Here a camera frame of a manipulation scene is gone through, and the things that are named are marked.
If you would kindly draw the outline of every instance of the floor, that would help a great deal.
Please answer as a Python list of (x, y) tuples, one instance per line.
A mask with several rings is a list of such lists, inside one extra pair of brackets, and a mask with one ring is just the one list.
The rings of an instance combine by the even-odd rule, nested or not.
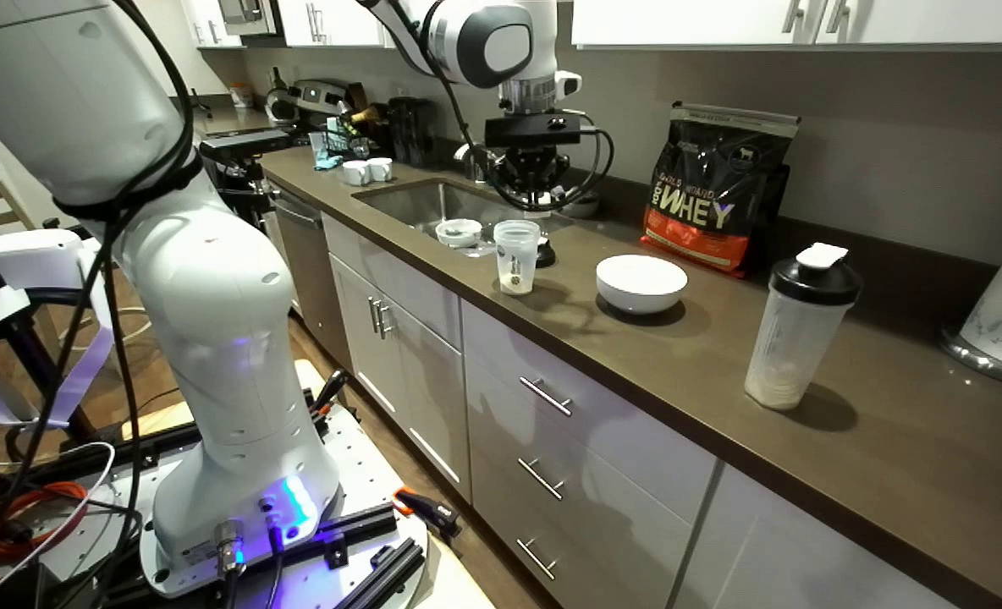
[[(313, 341), (291, 321), (291, 341), (298, 360), (310, 360), (320, 375), (330, 373), (330, 362), (313, 348)], [(15, 373), (13, 357), (8, 345), (0, 345), (0, 370), (24, 385), (28, 397), (34, 391), (24, 382), (24, 373)], [(158, 412), (171, 402), (179, 402), (171, 373), (166, 370), (166, 360), (151, 345), (147, 332), (128, 341), (128, 370), (136, 380), (136, 397), (142, 412)], [(363, 421), (363, 430), (373, 436), (373, 442), (390, 457), (396, 475), (428, 495), (453, 506), (465, 517), (465, 532), (453, 539), (453, 552), (467, 567), (467, 572), (478, 579), (478, 587), (492, 597), (496, 609), (536, 609), (536, 605), (554, 605), (542, 587), (523, 576), (523, 568), (501, 547), (501, 542), (469, 516), (469, 509), (441, 480), (426, 461), (398, 436), (398, 430), (386, 421), (383, 409), (377, 409), (355, 385), (340, 394), (340, 402), (355, 409)], [(120, 375), (116, 367), (105, 367), (96, 380), (85, 412), (96, 428), (110, 430), (120, 428), (126, 398), (120, 398)], [(61, 446), (64, 435), (47, 435), (39, 457), (52, 461), (53, 446)]]

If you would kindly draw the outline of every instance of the metal stand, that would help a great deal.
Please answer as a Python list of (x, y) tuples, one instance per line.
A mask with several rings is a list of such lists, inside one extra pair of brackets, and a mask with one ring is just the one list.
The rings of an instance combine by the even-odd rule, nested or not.
[[(0, 339), (13, 348), (13, 357), (28, 370), (36, 394), (43, 398), (52, 398), (52, 394), (61, 380), (58, 380), (53, 357), (39, 345), (39, 339), (34, 332), (30, 313), (19, 313), (19, 315), (0, 321)], [(96, 441), (96, 428), (80, 409), (66, 421), (66, 436), (78, 442)]]

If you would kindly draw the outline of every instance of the small cup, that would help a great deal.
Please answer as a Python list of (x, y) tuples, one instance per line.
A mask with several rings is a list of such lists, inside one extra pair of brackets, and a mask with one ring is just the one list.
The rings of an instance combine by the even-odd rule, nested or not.
[(496, 246), (501, 290), (505, 295), (527, 295), (536, 288), (539, 224), (530, 224), (530, 220), (494, 224), (494, 246)]
[(340, 183), (347, 188), (364, 188), (370, 180), (370, 163), (340, 163)]
[(364, 166), (370, 166), (373, 183), (390, 183), (391, 180), (391, 161), (390, 155), (377, 155)]

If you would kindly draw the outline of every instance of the shaker bottle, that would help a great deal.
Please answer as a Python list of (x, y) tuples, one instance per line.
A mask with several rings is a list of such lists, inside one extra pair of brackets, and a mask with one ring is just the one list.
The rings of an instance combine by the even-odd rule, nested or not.
[(818, 360), (864, 288), (858, 274), (844, 260), (845, 246), (811, 243), (794, 260), (774, 264), (744, 373), (744, 394), (761, 408), (791, 409), (801, 402)]

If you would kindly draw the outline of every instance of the cabinet drawer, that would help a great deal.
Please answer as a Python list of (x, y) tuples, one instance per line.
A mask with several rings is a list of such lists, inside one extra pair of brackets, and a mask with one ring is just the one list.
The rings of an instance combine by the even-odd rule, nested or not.
[(554, 506), (516, 475), (515, 461), (494, 461), (487, 449), (472, 449), (469, 467), (472, 509), (563, 605), (667, 605), (685, 552), (680, 532), (654, 532), (656, 542), (672, 545), (670, 561), (660, 567), (637, 545), (637, 536), (656, 526), (609, 509), (588, 517)]
[(516, 446), (588, 454), (695, 521), (713, 457), (465, 303), (467, 408)]
[(459, 345), (459, 299), (386, 253), (334, 216), (325, 216), (328, 253), (377, 283), (386, 299), (419, 320), (442, 341)]

